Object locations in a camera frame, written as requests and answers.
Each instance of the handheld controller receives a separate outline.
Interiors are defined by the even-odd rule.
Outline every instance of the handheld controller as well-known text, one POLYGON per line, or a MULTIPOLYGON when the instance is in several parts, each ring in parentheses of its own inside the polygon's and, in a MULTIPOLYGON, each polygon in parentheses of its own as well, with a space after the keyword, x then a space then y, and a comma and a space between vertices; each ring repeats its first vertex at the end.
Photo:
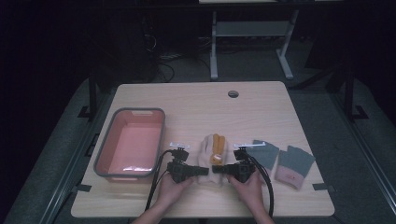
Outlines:
POLYGON ((245 147, 240 147, 233 154, 239 162, 224 166, 212 165, 212 171, 215 174, 233 175, 239 182, 245 183, 254 173, 256 166, 248 159, 245 147))
POLYGON ((184 161, 189 157, 189 153, 184 150, 184 147, 177 147, 177 150, 173 150, 171 153, 174 158, 172 161, 168 162, 166 171, 171 174, 172 179, 176 183, 180 183, 191 176, 209 174, 209 168, 190 166, 184 163, 184 161))
POLYGON ((255 165, 251 162, 240 161, 236 164, 227 164, 224 166, 213 165, 212 171, 215 174, 233 175, 239 182, 245 183, 255 171, 255 165))

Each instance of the white table leg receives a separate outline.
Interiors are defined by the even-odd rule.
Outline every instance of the white table leg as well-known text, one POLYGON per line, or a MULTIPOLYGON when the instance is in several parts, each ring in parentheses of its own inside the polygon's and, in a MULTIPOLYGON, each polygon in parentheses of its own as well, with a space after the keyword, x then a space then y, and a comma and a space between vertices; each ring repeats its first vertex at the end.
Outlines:
POLYGON ((285 56, 286 56, 286 50, 288 49, 289 42, 291 40, 291 35, 293 34, 294 25, 297 21, 298 13, 299 10, 294 10, 289 22, 288 30, 285 35, 285 43, 283 44, 281 49, 276 50, 277 58, 279 59, 280 65, 282 66, 283 72, 285 73, 285 77, 287 79, 293 79, 293 73, 290 70, 288 61, 286 60, 285 56))

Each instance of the cable cord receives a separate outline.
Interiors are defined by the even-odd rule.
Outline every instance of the cable cord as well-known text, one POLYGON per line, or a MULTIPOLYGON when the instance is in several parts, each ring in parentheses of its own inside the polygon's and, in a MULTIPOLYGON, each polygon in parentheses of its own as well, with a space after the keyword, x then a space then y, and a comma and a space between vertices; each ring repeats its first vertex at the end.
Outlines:
POLYGON ((151 200, 152 200, 152 196, 154 195, 154 191, 157 188, 157 184, 158 184, 158 175, 161 169, 161 165, 163 164, 163 156, 168 153, 171 152, 172 150, 166 150, 158 159, 158 163, 157 166, 155 167, 155 173, 154 173, 154 177, 152 178, 152 183, 151 183, 151 189, 149 191, 149 195, 148 195, 148 202, 146 203, 146 208, 145 211, 149 210, 150 204, 151 204, 151 200))
POLYGON ((268 211, 268 215, 272 217, 274 214, 274 189, 271 184, 271 179, 267 171, 259 164, 259 162, 254 157, 248 155, 247 153, 245 153, 245 155, 247 155, 249 159, 253 162, 253 164, 257 167, 257 169, 259 169, 260 173, 262 174, 262 178, 264 178, 265 184, 267 185, 268 192, 270 194, 270 208, 268 211))

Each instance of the black tape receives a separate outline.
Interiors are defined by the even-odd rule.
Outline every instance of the black tape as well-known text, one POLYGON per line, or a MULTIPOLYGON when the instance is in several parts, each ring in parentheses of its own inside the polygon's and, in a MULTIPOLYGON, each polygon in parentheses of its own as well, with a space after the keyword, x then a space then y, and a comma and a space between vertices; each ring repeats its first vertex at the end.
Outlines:
POLYGON ((314 190, 327 190, 329 192, 335 192, 335 188, 333 186, 327 186, 325 183, 320 183, 320 184, 313 184, 312 187, 314 187, 314 190))
POLYGON ((79 191, 85 191, 85 192, 90 192, 92 186, 90 185, 78 185, 77 190, 79 191))

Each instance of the metal stand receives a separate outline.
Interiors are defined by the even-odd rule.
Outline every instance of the metal stand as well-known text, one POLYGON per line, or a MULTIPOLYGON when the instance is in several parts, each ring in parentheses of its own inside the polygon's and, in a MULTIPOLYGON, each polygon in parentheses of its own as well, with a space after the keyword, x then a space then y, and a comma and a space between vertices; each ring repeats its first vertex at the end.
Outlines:
POLYGON ((287 79, 293 79, 286 51, 297 21, 299 10, 294 10, 289 21, 217 21, 216 11, 213 12, 212 21, 212 50, 210 52, 210 79, 219 77, 218 60, 216 57, 217 36, 285 36, 281 49, 276 50, 276 55, 287 79))

